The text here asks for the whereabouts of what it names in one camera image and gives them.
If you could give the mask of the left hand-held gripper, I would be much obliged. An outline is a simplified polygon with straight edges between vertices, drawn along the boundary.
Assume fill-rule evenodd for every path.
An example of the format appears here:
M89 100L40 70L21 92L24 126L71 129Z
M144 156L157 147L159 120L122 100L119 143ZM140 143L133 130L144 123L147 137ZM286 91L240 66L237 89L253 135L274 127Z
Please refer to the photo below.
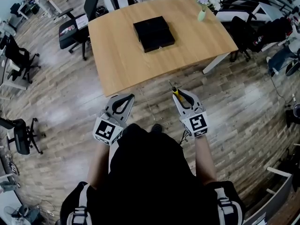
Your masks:
M134 94L120 94L111 97L96 118L92 133L94 138L109 146L117 141L127 126L125 121L134 101Z

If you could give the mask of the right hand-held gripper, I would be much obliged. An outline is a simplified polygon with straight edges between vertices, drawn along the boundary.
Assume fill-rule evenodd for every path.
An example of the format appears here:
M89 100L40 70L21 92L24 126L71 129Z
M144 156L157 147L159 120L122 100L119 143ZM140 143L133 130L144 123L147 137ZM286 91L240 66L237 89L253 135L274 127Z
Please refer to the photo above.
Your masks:
M180 114L180 122L192 138L198 138L208 132L208 117L199 98L190 91L179 90L180 99L173 94L173 100Z

